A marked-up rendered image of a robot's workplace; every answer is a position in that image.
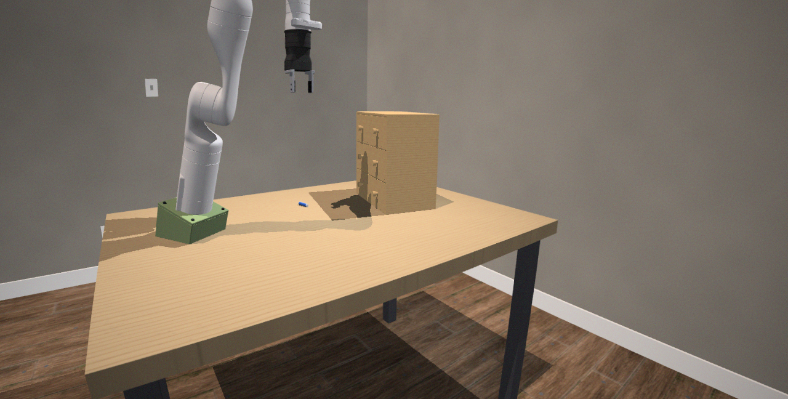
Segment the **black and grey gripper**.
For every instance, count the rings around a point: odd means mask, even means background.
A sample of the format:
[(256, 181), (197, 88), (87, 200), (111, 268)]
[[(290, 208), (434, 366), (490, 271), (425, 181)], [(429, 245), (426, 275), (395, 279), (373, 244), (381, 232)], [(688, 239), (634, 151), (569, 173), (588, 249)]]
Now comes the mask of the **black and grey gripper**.
[[(295, 17), (295, 18), (294, 18)], [(308, 75), (308, 93), (313, 93), (312, 48), (311, 30), (322, 30), (323, 24), (310, 20), (309, 14), (303, 12), (290, 12), (285, 20), (285, 48), (284, 61), (285, 73), (290, 73), (290, 92), (296, 92), (294, 73), (303, 71)]]

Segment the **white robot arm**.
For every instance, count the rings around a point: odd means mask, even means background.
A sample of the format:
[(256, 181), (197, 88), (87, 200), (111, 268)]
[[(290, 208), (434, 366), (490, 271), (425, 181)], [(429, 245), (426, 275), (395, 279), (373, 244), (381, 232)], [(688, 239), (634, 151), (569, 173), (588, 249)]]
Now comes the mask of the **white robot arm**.
[(207, 32), (223, 86), (197, 82), (191, 88), (176, 211), (201, 215), (212, 210), (223, 142), (204, 122), (227, 126), (233, 121), (252, 10), (252, 0), (211, 1)]

